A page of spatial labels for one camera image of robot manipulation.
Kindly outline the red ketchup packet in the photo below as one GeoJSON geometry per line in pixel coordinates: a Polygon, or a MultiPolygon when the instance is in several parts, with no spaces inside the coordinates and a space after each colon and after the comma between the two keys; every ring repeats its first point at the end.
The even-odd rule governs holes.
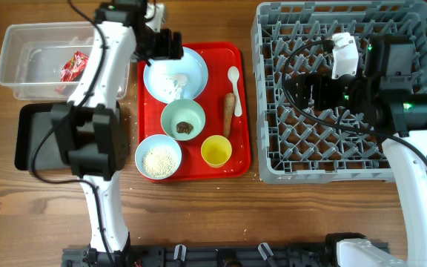
{"type": "Polygon", "coordinates": [[[60,82],[77,82],[87,66],[89,57],[77,51],[61,70],[60,82]]]}

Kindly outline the light blue plate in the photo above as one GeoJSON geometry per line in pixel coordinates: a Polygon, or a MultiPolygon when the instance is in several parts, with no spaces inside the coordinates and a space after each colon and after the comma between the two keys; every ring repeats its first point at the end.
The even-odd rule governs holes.
{"type": "Polygon", "coordinates": [[[162,91],[163,74],[184,73],[188,83],[184,86],[181,99],[195,99],[208,83],[208,67],[205,60],[196,51],[183,47],[181,59],[149,60],[150,66],[143,71],[143,82],[148,93],[160,102],[167,103],[162,91]]]}

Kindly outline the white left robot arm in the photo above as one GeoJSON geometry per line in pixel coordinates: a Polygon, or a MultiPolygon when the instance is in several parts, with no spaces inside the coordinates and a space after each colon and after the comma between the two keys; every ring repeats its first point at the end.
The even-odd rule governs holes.
{"type": "Polygon", "coordinates": [[[144,62],[181,59],[182,36],[162,28],[163,4],[148,1],[110,1],[100,4],[93,18],[93,48],[80,82],[65,103],[51,108],[51,127],[36,145],[28,171],[54,136],[62,162],[73,183],[82,186],[87,200],[92,236],[85,249],[64,251],[63,266],[135,266],[130,233],[122,215],[120,175],[129,142],[116,117],[119,81],[133,57],[144,62]]]}

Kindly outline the yellow cup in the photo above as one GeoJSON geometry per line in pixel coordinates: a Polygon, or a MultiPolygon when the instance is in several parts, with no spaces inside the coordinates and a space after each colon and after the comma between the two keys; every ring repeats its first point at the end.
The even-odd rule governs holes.
{"type": "Polygon", "coordinates": [[[209,136],[201,145],[201,156],[212,168],[222,167],[233,152],[230,141],[221,135],[209,136]]]}

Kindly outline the white rice pile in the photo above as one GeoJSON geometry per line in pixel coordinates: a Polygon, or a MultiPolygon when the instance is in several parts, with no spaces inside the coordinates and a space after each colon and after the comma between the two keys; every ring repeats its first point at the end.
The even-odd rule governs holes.
{"type": "Polygon", "coordinates": [[[177,169],[175,151],[168,146],[156,146],[146,151],[142,157],[142,167],[152,179],[169,177],[177,169]]]}

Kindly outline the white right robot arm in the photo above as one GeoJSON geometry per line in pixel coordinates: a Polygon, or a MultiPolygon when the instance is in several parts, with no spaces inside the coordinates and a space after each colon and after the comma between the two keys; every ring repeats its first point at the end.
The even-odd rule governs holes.
{"type": "Polygon", "coordinates": [[[336,33],[320,42],[333,56],[327,73],[281,78],[292,107],[337,106],[361,113],[365,135],[382,143],[397,185],[408,241],[407,266],[427,266],[427,94],[412,90],[415,47],[403,36],[373,36],[359,70],[354,37],[336,33]]]}

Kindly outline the green bowl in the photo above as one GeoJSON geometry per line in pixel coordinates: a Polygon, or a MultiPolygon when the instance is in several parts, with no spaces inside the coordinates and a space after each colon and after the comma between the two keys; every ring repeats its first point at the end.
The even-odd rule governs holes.
{"type": "Polygon", "coordinates": [[[162,111],[161,126],[168,136],[178,141],[188,141],[197,137],[204,129],[206,116],[203,108],[191,99],[178,99],[168,104],[162,111]],[[189,122],[193,126],[190,134],[177,133],[179,122],[189,122]]]}

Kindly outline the white napkin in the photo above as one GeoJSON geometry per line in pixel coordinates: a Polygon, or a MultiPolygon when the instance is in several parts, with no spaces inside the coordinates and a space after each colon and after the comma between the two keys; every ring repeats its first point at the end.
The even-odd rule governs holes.
{"type": "Polygon", "coordinates": [[[181,99],[187,83],[188,76],[184,73],[163,74],[161,87],[167,103],[181,99]]]}

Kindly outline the brown mushroom piece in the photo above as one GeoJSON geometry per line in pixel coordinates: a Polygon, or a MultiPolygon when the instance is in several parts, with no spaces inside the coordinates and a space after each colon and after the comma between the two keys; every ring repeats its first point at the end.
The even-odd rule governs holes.
{"type": "Polygon", "coordinates": [[[190,134],[193,130],[193,126],[189,122],[179,122],[176,125],[176,132],[178,134],[190,134]]]}

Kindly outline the light blue bowl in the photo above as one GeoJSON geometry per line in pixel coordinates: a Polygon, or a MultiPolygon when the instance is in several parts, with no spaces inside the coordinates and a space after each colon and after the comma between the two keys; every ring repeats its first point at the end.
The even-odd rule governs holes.
{"type": "Polygon", "coordinates": [[[136,149],[135,163],[139,172],[152,180],[171,177],[182,161],[179,143],[170,136],[155,134],[141,141],[136,149]]]}

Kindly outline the orange carrot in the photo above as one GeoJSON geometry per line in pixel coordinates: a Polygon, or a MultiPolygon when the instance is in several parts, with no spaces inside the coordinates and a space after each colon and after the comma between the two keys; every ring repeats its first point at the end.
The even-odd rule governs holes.
{"type": "Polygon", "coordinates": [[[231,132],[231,120],[236,105],[236,97],[233,93],[227,93],[224,99],[223,136],[228,138],[231,132]]]}

